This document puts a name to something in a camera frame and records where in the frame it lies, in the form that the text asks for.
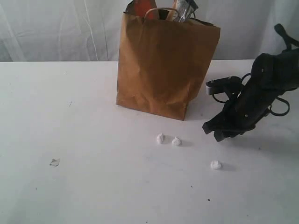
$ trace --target white table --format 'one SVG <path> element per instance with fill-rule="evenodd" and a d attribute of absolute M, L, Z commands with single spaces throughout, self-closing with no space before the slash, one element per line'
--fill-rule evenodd
<path fill-rule="evenodd" d="M 252 62 L 214 61 L 206 79 Z M 0 63 L 1 224 L 299 223 L 299 91 L 286 117 L 217 143 L 205 88 L 178 121 L 116 106 L 116 78 L 117 62 Z"/>

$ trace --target paper bag handle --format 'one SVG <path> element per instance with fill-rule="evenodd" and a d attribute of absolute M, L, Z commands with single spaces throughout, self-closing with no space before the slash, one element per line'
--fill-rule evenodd
<path fill-rule="evenodd" d="M 153 12 L 153 11 L 156 11 L 156 10 L 159 10 L 159 9 L 162 9 L 162 10 L 168 10 L 168 11 L 175 11 L 177 13 L 177 15 L 179 16 L 179 13 L 178 13 L 178 10 L 174 9 L 174 8 L 151 8 L 149 11 L 146 12 L 145 16 L 144 16 L 144 19 L 146 19 L 146 16 Z"/>

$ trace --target white backdrop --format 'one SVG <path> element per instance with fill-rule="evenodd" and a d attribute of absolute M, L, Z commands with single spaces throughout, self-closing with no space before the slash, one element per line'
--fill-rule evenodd
<path fill-rule="evenodd" d="M 117 61 L 130 0 L 0 0 L 0 61 Z M 172 0 L 156 0 L 170 7 Z M 299 39 L 298 0 L 196 0 L 197 18 L 221 27 L 214 59 L 280 53 L 273 26 Z"/>

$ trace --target item in bag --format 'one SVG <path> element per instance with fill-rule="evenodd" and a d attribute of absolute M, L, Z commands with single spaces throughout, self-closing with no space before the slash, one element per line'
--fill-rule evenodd
<path fill-rule="evenodd" d="M 133 0 L 128 4 L 126 13 L 144 17 L 145 14 L 152 8 L 157 8 L 155 0 Z M 159 14 L 158 12 L 151 12 L 147 18 L 159 19 Z"/>
<path fill-rule="evenodd" d="M 198 5 L 194 0 L 174 0 L 172 8 L 176 9 L 179 15 L 177 16 L 175 12 L 170 12 L 167 20 L 185 22 L 198 9 Z"/>

